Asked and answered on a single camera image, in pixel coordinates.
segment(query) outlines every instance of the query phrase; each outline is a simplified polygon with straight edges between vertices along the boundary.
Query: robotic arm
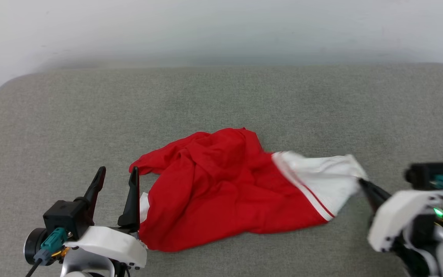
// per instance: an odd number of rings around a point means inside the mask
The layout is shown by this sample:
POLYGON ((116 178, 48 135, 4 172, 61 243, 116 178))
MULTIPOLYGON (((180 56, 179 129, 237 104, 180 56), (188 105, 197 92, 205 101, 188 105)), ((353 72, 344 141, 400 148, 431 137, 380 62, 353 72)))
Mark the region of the robotic arm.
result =
POLYGON ((95 226, 93 213, 97 196, 103 187, 105 167, 98 169, 85 193, 74 201, 57 201, 44 213, 46 228, 33 230, 25 242, 23 253, 33 265, 63 265, 60 277, 103 277, 90 270, 108 270, 110 277, 124 277, 131 268, 146 264, 146 249, 139 242, 139 174, 134 168, 130 190, 118 227, 95 226))
POLYGON ((373 211, 368 241, 399 256, 411 277, 443 277, 443 163, 413 164, 405 179, 413 190, 394 195, 360 180, 373 211))

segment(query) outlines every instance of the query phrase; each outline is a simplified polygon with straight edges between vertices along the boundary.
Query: white wall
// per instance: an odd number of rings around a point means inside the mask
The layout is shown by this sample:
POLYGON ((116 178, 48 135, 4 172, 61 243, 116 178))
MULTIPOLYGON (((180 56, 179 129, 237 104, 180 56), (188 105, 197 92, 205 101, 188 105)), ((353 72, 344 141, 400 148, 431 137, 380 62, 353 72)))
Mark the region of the white wall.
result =
POLYGON ((0 85, 55 68, 442 62, 443 0, 0 0, 0 85))

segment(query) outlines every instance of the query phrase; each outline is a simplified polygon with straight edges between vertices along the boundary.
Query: gray table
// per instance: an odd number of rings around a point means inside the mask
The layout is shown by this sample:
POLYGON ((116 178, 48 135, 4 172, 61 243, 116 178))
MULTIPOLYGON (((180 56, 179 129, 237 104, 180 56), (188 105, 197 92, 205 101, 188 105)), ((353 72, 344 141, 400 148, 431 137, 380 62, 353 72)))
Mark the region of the gray table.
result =
MULTIPOLYGON (((354 154, 371 180, 406 189, 411 162, 443 160, 443 65, 71 70, 0 88, 0 276, 24 276, 28 233, 107 167, 95 221, 113 226, 141 154, 196 131, 255 131, 266 150, 354 154)), ((154 175, 141 179, 148 191, 154 175)), ((349 200, 325 226, 243 234, 176 254, 149 252, 142 277, 392 277, 401 262, 368 246, 370 209, 349 200)), ((57 277, 59 265, 36 276, 57 277)))

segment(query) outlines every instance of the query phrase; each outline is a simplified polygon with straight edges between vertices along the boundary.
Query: green light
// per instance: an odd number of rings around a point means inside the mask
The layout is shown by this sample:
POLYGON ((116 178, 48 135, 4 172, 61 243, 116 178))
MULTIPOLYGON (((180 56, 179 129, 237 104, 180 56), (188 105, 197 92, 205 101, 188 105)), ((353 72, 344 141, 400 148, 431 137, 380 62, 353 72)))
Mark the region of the green light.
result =
POLYGON ((438 217, 443 217, 443 212, 440 209, 434 208, 434 212, 436 213, 436 215, 438 215, 438 217))

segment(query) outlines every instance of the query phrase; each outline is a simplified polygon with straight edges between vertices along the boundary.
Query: red cloth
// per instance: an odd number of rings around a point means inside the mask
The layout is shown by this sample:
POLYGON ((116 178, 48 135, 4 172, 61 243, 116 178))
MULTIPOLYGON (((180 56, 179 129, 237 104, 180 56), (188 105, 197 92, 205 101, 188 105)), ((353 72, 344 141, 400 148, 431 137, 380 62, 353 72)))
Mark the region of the red cloth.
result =
POLYGON ((327 221, 244 128, 194 133, 141 156, 139 174, 160 174, 139 237, 179 251, 242 232, 292 231, 327 221))

